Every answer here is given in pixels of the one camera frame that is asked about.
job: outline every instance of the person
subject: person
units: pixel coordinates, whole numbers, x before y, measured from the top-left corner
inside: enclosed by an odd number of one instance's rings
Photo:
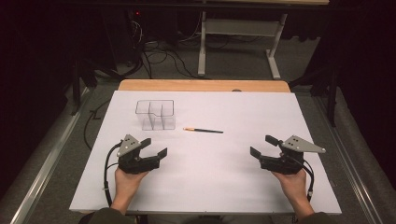
[[[102,208],[92,214],[89,224],[132,224],[134,221],[125,216],[128,206],[139,188],[140,182],[149,172],[138,175],[124,173],[120,168],[115,172],[116,196],[110,208]],[[335,224],[325,213],[315,213],[306,198],[306,173],[301,169],[296,175],[282,175],[272,172],[279,180],[280,186],[289,200],[300,224]]]

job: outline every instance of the person's left hand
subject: person's left hand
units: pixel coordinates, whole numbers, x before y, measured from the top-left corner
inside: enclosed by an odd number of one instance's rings
[[[116,177],[116,197],[111,208],[119,210],[125,215],[126,210],[140,186],[140,182],[149,172],[137,175],[126,174],[120,168],[115,172]]]

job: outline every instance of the dark sleeve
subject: dark sleeve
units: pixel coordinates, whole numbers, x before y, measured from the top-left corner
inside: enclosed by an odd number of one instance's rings
[[[130,217],[124,216],[118,210],[112,208],[102,208],[95,212],[89,224],[134,224],[134,221]]]
[[[336,221],[332,220],[326,213],[315,213],[309,217],[305,217],[300,220],[300,224],[337,224]]]

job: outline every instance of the pen holder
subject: pen holder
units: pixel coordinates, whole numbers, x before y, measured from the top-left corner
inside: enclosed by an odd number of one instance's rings
[[[173,100],[138,101],[135,113],[143,131],[175,129]]]

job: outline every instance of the metal floor strip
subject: metal floor strip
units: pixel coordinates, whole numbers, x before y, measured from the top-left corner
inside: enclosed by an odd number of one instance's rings
[[[335,144],[337,145],[338,156],[342,159],[341,163],[346,170],[346,175],[349,178],[349,182],[352,185],[353,190],[355,191],[356,197],[361,204],[361,208],[366,215],[367,220],[372,224],[382,224],[383,222],[381,220],[381,217],[377,213],[373,201],[369,195],[369,192],[363,184],[358,171],[353,165],[353,162],[347,153],[347,149],[344,146],[338,131],[330,124],[329,120],[326,117],[325,104],[321,101],[319,97],[313,97],[313,99],[319,111],[321,112],[321,116],[326,120],[327,127],[332,134],[332,138]]]
[[[35,181],[29,188],[29,191],[24,197],[19,209],[15,213],[14,218],[12,218],[11,224],[27,223],[29,216],[32,215],[35,205],[37,204],[42,192],[50,181],[50,177],[55,170],[59,159],[62,156],[62,153],[64,151],[64,144],[67,142],[67,139],[69,138],[71,132],[73,132],[73,129],[76,126],[81,111],[83,110],[91,96],[92,92],[89,91],[88,88],[85,88],[81,97],[81,107],[79,108],[76,115],[71,118],[67,127],[64,130],[62,137],[59,139],[58,143],[54,146],[54,148],[50,151],[48,157],[41,166],[40,171],[35,177]]]

